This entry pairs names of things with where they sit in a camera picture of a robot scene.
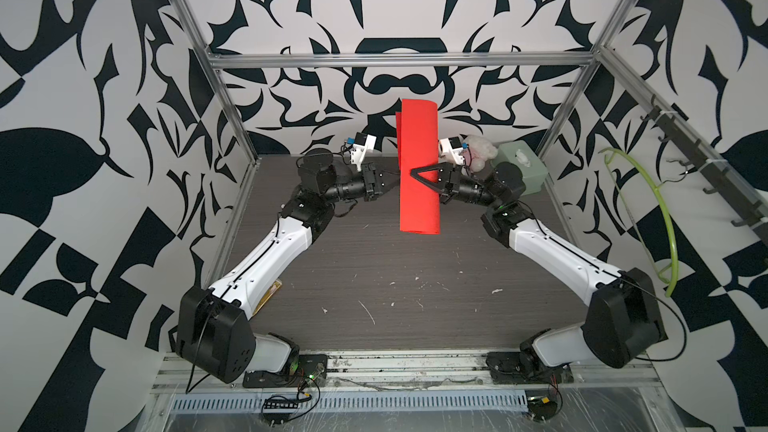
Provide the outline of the aluminium frame crossbar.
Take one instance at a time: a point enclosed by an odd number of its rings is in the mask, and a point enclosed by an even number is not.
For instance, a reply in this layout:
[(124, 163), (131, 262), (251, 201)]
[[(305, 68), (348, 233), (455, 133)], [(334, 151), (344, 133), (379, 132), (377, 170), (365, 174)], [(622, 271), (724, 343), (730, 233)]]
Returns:
[(593, 54), (589, 51), (208, 55), (208, 61), (215, 69), (317, 67), (583, 66), (590, 63), (592, 58)]

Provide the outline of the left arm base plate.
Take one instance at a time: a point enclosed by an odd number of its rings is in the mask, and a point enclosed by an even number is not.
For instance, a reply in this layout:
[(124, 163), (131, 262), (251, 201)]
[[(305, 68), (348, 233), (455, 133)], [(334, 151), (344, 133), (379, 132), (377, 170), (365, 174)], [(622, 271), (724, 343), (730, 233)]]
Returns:
[(246, 389), (296, 388), (305, 382), (315, 382), (322, 386), (327, 378), (328, 361), (327, 354), (300, 354), (283, 371), (246, 372), (243, 387)]

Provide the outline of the green tissue box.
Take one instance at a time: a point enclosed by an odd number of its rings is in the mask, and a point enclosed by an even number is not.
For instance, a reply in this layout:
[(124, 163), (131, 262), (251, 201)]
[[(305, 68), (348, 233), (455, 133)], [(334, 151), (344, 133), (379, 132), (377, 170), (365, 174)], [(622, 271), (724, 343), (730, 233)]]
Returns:
[(527, 142), (511, 141), (497, 146), (497, 156), (491, 160), (496, 166), (499, 163), (511, 163), (522, 172), (525, 192), (523, 195), (539, 193), (549, 175), (548, 169), (542, 160), (536, 155)]

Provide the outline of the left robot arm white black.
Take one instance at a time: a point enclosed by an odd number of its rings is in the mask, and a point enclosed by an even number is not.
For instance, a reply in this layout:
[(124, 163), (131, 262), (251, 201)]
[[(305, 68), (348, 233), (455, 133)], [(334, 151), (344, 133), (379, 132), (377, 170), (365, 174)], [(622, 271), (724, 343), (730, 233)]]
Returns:
[(298, 346), (250, 326), (261, 300), (326, 230), (338, 203), (375, 201), (399, 184), (396, 171), (360, 159), (345, 163), (327, 149), (311, 150), (296, 165), (300, 182), (264, 239), (229, 273), (181, 298), (174, 351), (223, 383), (251, 372), (290, 372)]

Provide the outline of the yellow snack packet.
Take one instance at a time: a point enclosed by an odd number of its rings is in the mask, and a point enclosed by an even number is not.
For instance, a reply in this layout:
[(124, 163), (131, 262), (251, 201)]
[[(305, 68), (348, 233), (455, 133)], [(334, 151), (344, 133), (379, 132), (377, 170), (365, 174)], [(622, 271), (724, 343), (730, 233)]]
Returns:
[(283, 282), (280, 279), (275, 280), (259, 300), (258, 304), (256, 305), (256, 308), (254, 309), (253, 314), (256, 315), (267, 304), (267, 302), (281, 289), (282, 286), (283, 286)]

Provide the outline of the small black connector box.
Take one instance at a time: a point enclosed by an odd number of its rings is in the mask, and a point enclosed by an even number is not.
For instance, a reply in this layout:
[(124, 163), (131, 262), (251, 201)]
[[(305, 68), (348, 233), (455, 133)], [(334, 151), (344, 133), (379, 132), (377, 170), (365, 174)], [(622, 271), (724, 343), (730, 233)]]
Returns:
[(534, 396), (527, 399), (527, 416), (537, 423), (544, 423), (555, 418), (561, 410), (561, 404), (557, 399), (547, 396)]

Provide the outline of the white plush teddy bear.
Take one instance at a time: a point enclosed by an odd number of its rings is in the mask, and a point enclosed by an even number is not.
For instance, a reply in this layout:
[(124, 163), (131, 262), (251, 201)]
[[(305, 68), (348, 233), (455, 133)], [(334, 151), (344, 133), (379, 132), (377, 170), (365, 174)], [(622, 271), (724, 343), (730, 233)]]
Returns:
[(467, 145), (465, 164), (471, 173), (481, 172), (498, 155), (498, 148), (484, 137), (468, 135), (464, 143)]

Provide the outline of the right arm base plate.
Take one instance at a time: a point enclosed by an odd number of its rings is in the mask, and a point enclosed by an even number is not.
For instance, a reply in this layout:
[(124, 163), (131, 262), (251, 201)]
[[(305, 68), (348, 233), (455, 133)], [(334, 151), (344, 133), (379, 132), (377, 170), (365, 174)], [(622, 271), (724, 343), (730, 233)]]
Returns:
[(485, 364), (494, 384), (551, 384), (572, 383), (568, 365), (548, 367), (532, 352), (489, 352)]

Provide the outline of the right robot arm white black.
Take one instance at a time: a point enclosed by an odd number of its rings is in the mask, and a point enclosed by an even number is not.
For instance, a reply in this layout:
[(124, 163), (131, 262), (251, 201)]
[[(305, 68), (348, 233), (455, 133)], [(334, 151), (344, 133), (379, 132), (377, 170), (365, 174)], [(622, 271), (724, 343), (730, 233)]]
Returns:
[(519, 167), (502, 163), (478, 180), (464, 175), (459, 165), (441, 162), (415, 168), (410, 176), (444, 203), (457, 199), (484, 207), (481, 220), (491, 238), (536, 262), (586, 305), (583, 322), (521, 343), (511, 374), (533, 378), (589, 359), (622, 368), (666, 339), (663, 303), (650, 276), (610, 265), (545, 227), (520, 200), (526, 186)]

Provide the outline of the black hook rail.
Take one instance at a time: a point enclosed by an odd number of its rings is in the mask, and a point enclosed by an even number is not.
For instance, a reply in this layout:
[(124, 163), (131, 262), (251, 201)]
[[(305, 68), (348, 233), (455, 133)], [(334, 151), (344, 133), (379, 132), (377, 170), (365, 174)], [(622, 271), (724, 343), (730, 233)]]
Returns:
[(748, 227), (767, 244), (767, 201), (735, 166), (706, 142), (680, 112), (655, 94), (651, 95), (650, 110), (643, 120), (651, 120), (661, 129), (661, 143), (671, 142), (682, 153), (683, 167), (693, 168), (704, 177), (709, 186), (703, 192), (719, 195), (737, 214), (731, 224), (736, 228)]

